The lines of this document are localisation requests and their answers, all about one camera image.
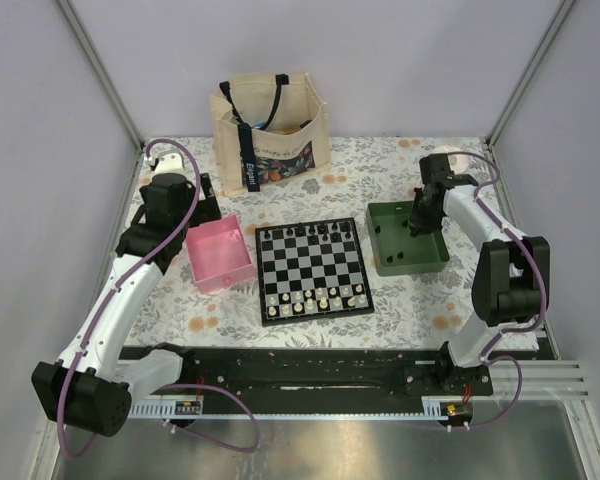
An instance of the pink box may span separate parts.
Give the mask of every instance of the pink box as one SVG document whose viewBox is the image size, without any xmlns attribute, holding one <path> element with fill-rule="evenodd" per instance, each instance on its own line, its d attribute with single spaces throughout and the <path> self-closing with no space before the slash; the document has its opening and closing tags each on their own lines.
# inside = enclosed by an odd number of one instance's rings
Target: pink box
<svg viewBox="0 0 600 480">
<path fill-rule="evenodd" d="M 235 215 L 190 229 L 186 242 L 193 279 L 201 293 L 255 278 L 256 269 Z"/>
</svg>

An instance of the white wall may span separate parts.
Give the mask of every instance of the white wall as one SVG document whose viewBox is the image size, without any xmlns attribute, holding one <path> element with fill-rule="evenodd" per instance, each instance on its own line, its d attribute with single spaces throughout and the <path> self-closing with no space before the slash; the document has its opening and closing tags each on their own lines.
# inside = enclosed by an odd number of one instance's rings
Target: white wall
<svg viewBox="0 0 600 480">
<path fill-rule="evenodd" d="M 41 407 L 30 376 L 88 312 L 133 148 L 50 0 L 0 0 L 0 480 Z"/>
<path fill-rule="evenodd" d="M 336 135 L 486 136 L 559 0 L 74 0 L 145 137 L 238 73 L 310 72 Z"/>
<path fill-rule="evenodd" d="M 600 0 L 576 6 L 496 151 L 522 227 L 551 244 L 551 322 L 600 421 Z"/>
</svg>

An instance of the metal floor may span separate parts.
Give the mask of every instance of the metal floor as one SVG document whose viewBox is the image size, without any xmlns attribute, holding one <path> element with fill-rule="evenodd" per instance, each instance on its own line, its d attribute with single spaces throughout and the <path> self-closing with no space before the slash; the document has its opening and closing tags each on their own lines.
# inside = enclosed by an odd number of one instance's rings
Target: metal floor
<svg viewBox="0 0 600 480">
<path fill-rule="evenodd" d="M 498 409 L 476 406 L 477 420 Z M 85 458 L 60 460 L 54 480 L 200 479 L 585 479 L 559 403 L 520 402 L 493 428 L 432 432 L 394 421 L 262 421 L 254 455 L 223 450 L 159 422 L 129 420 Z M 199 421 L 192 428 L 249 445 L 248 421 Z M 82 433 L 70 444 L 84 441 Z"/>
</svg>

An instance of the table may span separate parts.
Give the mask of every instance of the table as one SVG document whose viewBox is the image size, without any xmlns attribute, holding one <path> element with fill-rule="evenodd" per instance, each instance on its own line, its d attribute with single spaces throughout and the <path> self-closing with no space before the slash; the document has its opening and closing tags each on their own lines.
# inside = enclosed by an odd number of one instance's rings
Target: table
<svg viewBox="0 0 600 480">
<path fill-rule="evenodd" d="M 478 252 L 455 222 L 444 220 L 451 260 L 441 273 L 380 277 L 364 218 L 368 203 L 413 198 L 413 188 L 421 183 L 418 160 L 435 147 L 452 145 L 481 153 L 478 138 L 333 138 L 330 171 L 233 197 L 221 191 L 213 139 L 177 140 L 193 153 L 200 171 L 210 174 L 223 216 L 238 216 L 254 262 L 257 227 L 354 217 L 376 310 L 370 315 L 265 328 L 260 324 L 257 280 L 202 295 L 193 283 L 184 247 L 145 302 L 126 345 L 438 349 L 469 317 Z M 152 154 L 170 148 L 156 146 Z M 186 167 L 192 178 L 192 168 Z M 477 160 L 468 173 L 478 181 L 489 178 L 488 168 Z M 144 165 L 138 188 L 148 184 L 151 176 Z M 494 190 L 485 190 L 487 203 L 498 209 Z M 140 204 L 136 188 L 127 226 Z M 537 340 L 534 334 L 509 336 L 498 348 L 535 350 Z"/>
</svg>

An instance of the green plastic bin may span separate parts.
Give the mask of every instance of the green plastic bin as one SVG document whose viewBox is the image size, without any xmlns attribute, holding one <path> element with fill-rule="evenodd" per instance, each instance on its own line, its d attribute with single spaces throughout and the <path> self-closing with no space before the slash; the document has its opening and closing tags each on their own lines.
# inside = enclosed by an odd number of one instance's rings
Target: green plastic bin
<svg viewBox="0 0 600 480">
<path fill-rule="evenodd" d="M 413 202 L 370 203 L 367 208 L 373 257 L 382 277 L 440 272 L 449 261 L 441 231 L 416 238 L 409 235 L 403 224 L 412 208 Z"/>
</svg>

